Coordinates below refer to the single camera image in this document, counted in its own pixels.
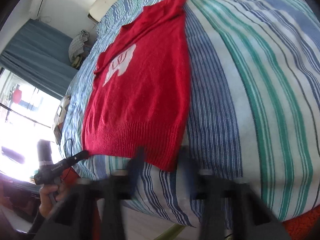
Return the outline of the person's left hand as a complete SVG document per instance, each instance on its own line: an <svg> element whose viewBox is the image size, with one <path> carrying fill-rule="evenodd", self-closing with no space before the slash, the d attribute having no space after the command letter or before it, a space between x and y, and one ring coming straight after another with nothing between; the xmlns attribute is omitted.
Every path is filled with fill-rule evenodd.
<svg viewBox="0 0 320 240"><path fill-rule="evenodd" d="M54 204L50 198L51 194L54 192L58 192L59 194L55 197L55 200L57 202L63 200L65 196L67 196L69 192L69 187L65 184L62 183L60 186L58 185L43 185L40 188L40 200L41 204L39 206L39 213L43 218L46 218L52 208L54 207Z"/></svg>

